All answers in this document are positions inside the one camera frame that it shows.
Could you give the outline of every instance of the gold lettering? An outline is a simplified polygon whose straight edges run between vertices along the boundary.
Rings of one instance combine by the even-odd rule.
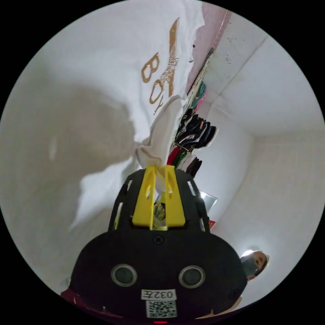
[[[146,78],[145,76],[145,70],[149,67],[150,69],[150,74],[149,77]],[[157,71],[159,67],[159,57],[158,57],[158,52],[143,66],[142,70],[141,70],[141,76],[142,76],[142,80],[144,83],[148,83],[151,79],[151,76],[154,72]]]
[[[151,95],[149,98],[150,104],[154,104],[159,97],[161,96],[164,90],[165,82],[168,83],[168,97],[171,97],[174,93],[174,77],[175,77],[175,68],[178,62],[178,58],[176,57],[176,46],[177,46],[177,31],[178,31],[178,23],[179,18],[177,18],[173,25],[169,30],[169,59],[167,69],[162,73],[159,79],[155,81],[152,87]],[[142,81],[144,83],[148,83],[153,75],[158,70],[159,67],[159,56],[158,52],[143,66],[141,70]],[[149,76],[145,76],[145,70],[149,68],[150,73]],[[160,86],[160,93],[156,99],[152,99],[153,93],[156,89],[156,86],[159,84]],[[157,110],[164,104],[163,103],[164,96],[161,97],[158,107],[156,108],[154,114],[156,114]]]
[[[160,91],[159,95],[157,96],[157,98],[155,100],[153,100],[152,95],[153,95],[153,92],[155,91],[157,85],[160,86],[161,91]],[[149,98],[150,104],[154,104],[159,99],[159,97],[162,94],[163,90],[164,90],[164,85],[162,84],[162,82],[159,79],[157,79],[155,81],[155,83],[153,84],[153,87],[152,87],[151,95],[150,95],[150,98]]]
[[[164,104],[163,102],[162,102],[162,100],[164,99],[164,96],[162,95],[162,97],[161,97],[161,99],[160,99],[160,102],[159,102],[159,105],[158,105],[158,107],[156,108],[156,110],[154,111],[154,113],[153,113],[153,115],[155,115],[156,113],[157,113],[157,110]]]
[[[178,58],[176,57],[176,41],[177,41],[177,31],[178,31],[178,22],[179,18],[177,18],[172,27],[169,30],[169,60],[167,69],[163,72],[160,77],[160,81],[164,84],[168,83],[168,97],[170,97],[174,92],[174,75],[175,68],[178,62]]]

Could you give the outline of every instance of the printed number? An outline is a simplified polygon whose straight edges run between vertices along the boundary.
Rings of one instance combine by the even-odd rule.
[[[176,299],[175,290],[142,290],[141,291],[141,299],[142,300],[156,300],[156,301],[163,301],[163,300],[170,300],[171,298]]]

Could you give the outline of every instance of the ceiling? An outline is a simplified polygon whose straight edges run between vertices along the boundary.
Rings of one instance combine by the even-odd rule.
[[[204,82],[207,101],[255,136],[322,130],[304,74],[268,34],[232,13]]]

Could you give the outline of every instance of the red garment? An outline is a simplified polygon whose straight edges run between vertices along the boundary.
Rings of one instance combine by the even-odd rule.
[[[110,317],[117,317],[117,318],[123,318],[122,316],[117,316],[114,315],[112,313],[110,313],[109,311],[106,310],[96,310],[93,309],[89,306],[87,306],[83,300],[81,299],[81,297],[79,295],[77,295],[76,293],[74,293],[71,289],[67,289],[65,291],[63,291],[60,295],[62,298],[64,298],[65,300],[67,300],[68,302],[70,302],[71,304],[76,304],[78,307],[87,309],[89,311],[93,311],[102,315],[106,315],[106,316],[110,316]]]
[[[176,147],[171,153],[170,155],[168,156],[168,159],[167,159],[167,165],[171,165],[173,160],[176,158],[178,152],[180,150],[180,147]]]

